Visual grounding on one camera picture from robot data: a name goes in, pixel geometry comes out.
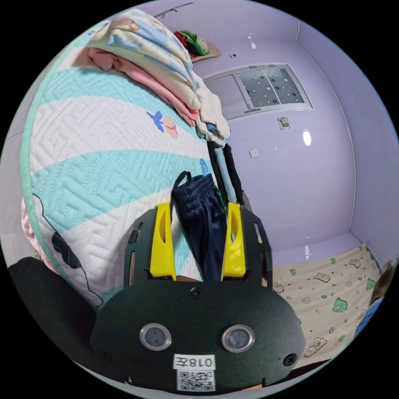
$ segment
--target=light blue cloth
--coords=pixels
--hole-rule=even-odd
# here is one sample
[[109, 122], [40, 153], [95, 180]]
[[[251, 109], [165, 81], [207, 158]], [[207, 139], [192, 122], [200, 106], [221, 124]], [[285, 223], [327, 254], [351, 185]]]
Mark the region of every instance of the light blue cloth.
[[355, 336], [353, 339], [355, 339], [359, 333], [365, 328], [366, 324], [370, 321], [370, 319], [373, 317], [374, 313], [379, 307], [379, 304], [381, 303], [383, 298], [377, 299], [366, 311], [365, 315], [363, 316], [362, 320], [360, 321], [360, 324], [357, 326], [356, 331], [355, 331]]
[[220, 174], [222, 175], [222, 180], [224, 184], [224, 189], [226, 190], [227, 199], [229, 202], [234, 204], [237, 203], [236, 192], [233, 187], [232, 180], [230, 179], [229, 171], [227, 170], [226, 160], [223, 154], [223, 148], [215, 149], [216, 162], [220, 169]]

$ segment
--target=black pants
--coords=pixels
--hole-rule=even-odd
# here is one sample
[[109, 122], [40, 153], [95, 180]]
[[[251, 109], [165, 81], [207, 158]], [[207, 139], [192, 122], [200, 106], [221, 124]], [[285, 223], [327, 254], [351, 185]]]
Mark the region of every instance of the black pants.
[[[179, 186], [186, 176], [187, 182]], [[191, 178], [189, 172], [181, 173], [172, 190], [172, 197], [182, 229], [203, 272], [204, 280], [220, 281], [227, 218], [219, 202], [212, 175]]]

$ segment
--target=label sticker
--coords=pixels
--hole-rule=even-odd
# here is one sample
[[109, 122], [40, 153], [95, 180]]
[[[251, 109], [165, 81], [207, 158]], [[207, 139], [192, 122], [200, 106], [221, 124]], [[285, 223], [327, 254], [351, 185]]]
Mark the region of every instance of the label sticker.
[[213, 370], [176, 370], [177, 390], [186, 392], [216, 391]]
[[291, 122], [289, 118], [277, 118], [280, 130], [291, 129]]
[[173, 357], [176, 370], [208, 371], [216, 370], [215, 355], [177, 355]]

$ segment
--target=red cloth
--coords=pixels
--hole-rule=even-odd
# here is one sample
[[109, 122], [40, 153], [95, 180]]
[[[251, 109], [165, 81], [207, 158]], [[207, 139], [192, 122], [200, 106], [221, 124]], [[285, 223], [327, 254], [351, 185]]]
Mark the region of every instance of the red cloth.
[[[180, 32], [175, 32], [174, 35], [179, 39], [180, 43], [183, 45], [183, 47], [187, 50], [187, 42], [185, 40], [185, 38], [180, 34]], [[190, 55], [191, 58], [195, 58], [197, 57], [194, 54], [191, 54], [188, 50], [187, 50], [188, 54]]]

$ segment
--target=curtain rod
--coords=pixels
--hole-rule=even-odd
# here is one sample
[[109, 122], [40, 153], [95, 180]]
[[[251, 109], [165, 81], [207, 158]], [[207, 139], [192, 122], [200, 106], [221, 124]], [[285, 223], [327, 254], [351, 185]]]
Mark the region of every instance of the curtain rod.
[[194, 4], [194, 2], [186, 3], [186, 4], [178, 5], [177, 7], [170, 8], [170, 9], [164, 11], [164, 12], [161, 12], [161, 13], [159, 13], [159, 14], [157, 14], [157, 15], [154, 15], [154, 18], [158, 18], [159, 16], [160, 16], [161, 18], [165, 18], [165, 15], [166, 15], [168, 12], [171, 12], [171, 11], [177, 12], [176, 8], [184, 7], [185, 5], [190, 5], [190, 4]]

